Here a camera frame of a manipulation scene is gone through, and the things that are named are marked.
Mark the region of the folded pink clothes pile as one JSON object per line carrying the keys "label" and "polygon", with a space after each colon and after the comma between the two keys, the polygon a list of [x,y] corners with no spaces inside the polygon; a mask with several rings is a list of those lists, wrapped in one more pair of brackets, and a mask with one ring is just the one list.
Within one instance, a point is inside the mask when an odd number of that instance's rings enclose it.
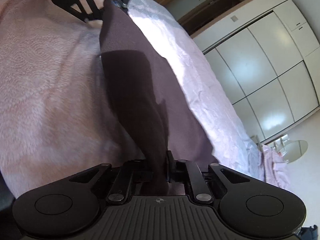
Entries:
{"label": "folded pink clothes pile", "polygon": [[290,179],[287,162],[282,155],[267,145],[262,145],[265,181],[273,186],[289,191]]}

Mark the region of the wall light switch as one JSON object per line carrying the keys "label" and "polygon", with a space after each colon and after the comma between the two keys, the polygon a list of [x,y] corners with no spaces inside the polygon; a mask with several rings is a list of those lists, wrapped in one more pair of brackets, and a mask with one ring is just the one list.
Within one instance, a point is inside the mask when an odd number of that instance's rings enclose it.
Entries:
{"label": "wall light switch", "polygon": [[232,20],[233,22],[236,22],[236,21],[238,20],[238,18],[237,18],[236,16],[232,16],[232,17],[231,17],[231,20]]}

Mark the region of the dark brown shirt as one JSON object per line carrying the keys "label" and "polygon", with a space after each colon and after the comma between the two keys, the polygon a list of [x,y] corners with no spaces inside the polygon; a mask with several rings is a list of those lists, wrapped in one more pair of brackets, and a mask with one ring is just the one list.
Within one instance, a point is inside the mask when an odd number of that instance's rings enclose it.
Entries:
{"label": "dark brown shirt", "polygon": [[216,162],[213,146],[190,110],[167,60],[113,0],[104,0],[101,60],[111,108],[144,154],[150,178],[144,195],[168,192],[166,152],[202,170]]}

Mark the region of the round white side table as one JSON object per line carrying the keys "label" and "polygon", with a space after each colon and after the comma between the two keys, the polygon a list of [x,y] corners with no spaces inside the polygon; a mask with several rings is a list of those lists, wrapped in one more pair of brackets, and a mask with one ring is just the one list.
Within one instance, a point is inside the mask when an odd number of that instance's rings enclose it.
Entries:
{"label": "round white side table", "polygon": [[272,146],[287,163],[298,160],[308,150],[307,141],[291,140],[287,134],[275,140]]}

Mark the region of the white wardrobe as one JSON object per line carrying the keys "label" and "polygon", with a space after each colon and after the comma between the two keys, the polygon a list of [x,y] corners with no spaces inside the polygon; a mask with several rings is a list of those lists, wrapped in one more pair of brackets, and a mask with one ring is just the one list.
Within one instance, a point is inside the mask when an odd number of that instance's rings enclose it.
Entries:
{"label": "white wardrobe", "polygon": [[271,140],[319,110],[319,41],[293,0],[233,34],[195,42],[248,135]]}

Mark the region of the pink bedspread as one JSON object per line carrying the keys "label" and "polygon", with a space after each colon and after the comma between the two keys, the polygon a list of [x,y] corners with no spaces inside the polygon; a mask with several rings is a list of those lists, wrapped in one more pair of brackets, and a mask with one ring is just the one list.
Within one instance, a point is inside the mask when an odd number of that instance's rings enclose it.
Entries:
{"label": "pink bedspread", "polygon": [[[130,0],[125,13],[171,66],[214,163],[265,180],[262,152],[170,12]],[[14,197],[102,163],[146,159],[111,108],[102,26],[51,0],[1,0],[1,174]]]}

